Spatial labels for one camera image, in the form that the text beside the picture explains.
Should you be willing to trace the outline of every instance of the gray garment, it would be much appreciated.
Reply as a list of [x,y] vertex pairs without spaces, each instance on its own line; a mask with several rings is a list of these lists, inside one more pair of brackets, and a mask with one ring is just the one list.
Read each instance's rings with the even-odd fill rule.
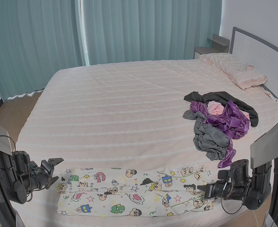
[[196,120],[193,141],[197,150],[206,151],[206,156],[211,161],[222,160],[230,143],[228,136],[210,123],[203,123],[203,119],[206,120],[206,117],[200,111],[193,113],[191,110],[187,110],[184,112],[183,118]]

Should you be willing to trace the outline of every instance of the cartoon character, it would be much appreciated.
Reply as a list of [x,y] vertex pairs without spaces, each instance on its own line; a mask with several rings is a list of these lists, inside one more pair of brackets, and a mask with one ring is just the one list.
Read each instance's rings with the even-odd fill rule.
[[201,192],[196,192],[196,185],[195,184],[190,184],[190,185],[183,185],[183,187],[186,188],[187,192],[190,192],[191,195],[198,195]]
[[206,172],[206,166],[205,165],[203,165],[201,168],[200,168],[200,170],[199,170],[200,172]]
[[98,183],[100,183],[101,181],[105,181],[105,175],[103,172],[97,172],[94,175],[94,179],[97,180]]
[[71,181],[79,182],[79,176],[70,175],[70,177],[68,178],[68,182],[70,182],[70,184],[71,184]]
[[65,183],[59,183],[58,187],[57,187],[57,191],[61,191],[61,192],[65,192],[65,190],[67,189],[67,185]]
[[112,180],[112,184],[113,184],[114,186],[119,185],[119,183],[118,183],[116,180]]
[[105,194],[98,194],[98,197],[101,201],[104,201],[106,199],[106,195]]
[[203,205],[207,204],[207,200],[205,198],[194,199],[194,207],[196,209],[201,208]]
[[137,204],[141,204],[141,201],[144,201],[144,198],[139,197],[137,194],[127,194],[126,195],[129,197],[129,199]]
[[137,174],[137,171],[134,170],[134,169],[127,169],[126,172],[125,172],[125,175],[127,177],[132,177],[133,175],[136,175]]
[[133,208],[132,211],[129,213],[131,216],[140,216],[142,214],[141,210],[137,208]]
[[162,182],[164,183],[164,185],[166,187],[171,187],[173,185],[173,180],[171,176],[167,176],[165,174],[165,176],[162,177]]
[[153,182],[150,186],[150,190],[157,190],[160,191],[162,188],[162,184],[160,182]]
[[203,209],[204,211],[212,210],[214,208],[214,202],[210,202],[207,206],[205,206]]
[[88,187],[88,183],[79,182],[78,187]]
[[111,212],[112,212],[113,214],[122,214],[124,210],[125,210],[125,207],[124,207],[123,205],[121,205],[121,204],[116,204],[116,205],[114,205],[114,206],[112,207]]
[[197,179],[197,181],[199,181],[202,178],[202,176],[200,175],[200,172],[196,172],[194,176]]
[[76,208],[77,212],[83,212],[83,213],[90,213],[92,207],[90,207],[88,204],[81,205],[79,208]]
[[147,185],[147,184],[150,184],[150,183],[153,183],[154,181],[149,179],[149,178],[146,178],[142,181],[142,183],[140,185]]
[[182,176],[188,176],[190,174],[193,174],[194,168],[193,167],[185,167],[181,169],[181,174]]
[[170,205],[169,205],[170,199],[171,199],[171,197],[170,197],[168,194],[164,195],[164,198],[162,199],[162,204],[163,204],[165,207],[169,207],[169,206],[170,206]]
[[71,202],[74,201],[74,202],[78,202],[80,200],[80,197],[82,194],[86,194],[84,192],[82,193],[75,193],[72,197],[71,197]]
[[117,187],[111,187],[107,189],[107,192],[105,192],[104,194],[109,195],[109,194],[115,194],[115,192],[118,192],[118,188]]

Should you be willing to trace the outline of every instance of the purple satin garment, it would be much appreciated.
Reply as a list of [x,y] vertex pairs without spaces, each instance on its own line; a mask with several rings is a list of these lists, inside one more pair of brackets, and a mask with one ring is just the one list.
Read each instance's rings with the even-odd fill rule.
[[236,154],[236,150],[233,149],[232,139],[240,139],[247,133],[250,125],[249,119],[232,100],[228,101],[221,115],[209,114],[206,104],[202,102],[190,102],[190,109],[194,113],[197,111],[202,112],[207,118],[206,123],[210,123],[212,126],[222,130],[228,136],[230,144],[226,150],[226,156],[219,162],[218,168],[230,166],[232,158]]

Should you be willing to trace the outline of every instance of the tiled floor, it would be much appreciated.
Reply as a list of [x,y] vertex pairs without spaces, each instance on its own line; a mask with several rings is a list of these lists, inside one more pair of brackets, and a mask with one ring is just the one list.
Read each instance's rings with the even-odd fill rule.
[[[41,92],[36,92],[32,96],[16,97],[7,100],[1,106],[0,124],[8,131],[15,142],[40,95]],[[247,211],[232,222],[221,227],[261,227],[265,213],[269,209],[270,198],[258,210]]]

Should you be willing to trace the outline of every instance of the mattress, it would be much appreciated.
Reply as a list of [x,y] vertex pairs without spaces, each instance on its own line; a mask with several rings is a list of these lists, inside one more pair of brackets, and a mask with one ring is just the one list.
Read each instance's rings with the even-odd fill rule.
[[[196,150],[195,122],[182,118],[190,105],[183,98],[192,91],[226,91],[258,112],[258,126],[233,140],[237,150],[233,160],[250,159],[250,144],[278,122],[278,104],[262,90],[241,90],[201,59],[93,65],[60,70],[52,77],[20,132],[17,150],[25,150],[37,164],[62,157],[54,176],[76,168],[148,170],[194,163],[205,164],[216,176],[219,161]],[[56,213],[55,185],[34,192],[24,205],[13,203],[26,226],[216,227],[245,211],[243,207],[228,215],[217,201],[211,211],[180,216],[61,216]],[[240,205],[224,202],[230,212]]]

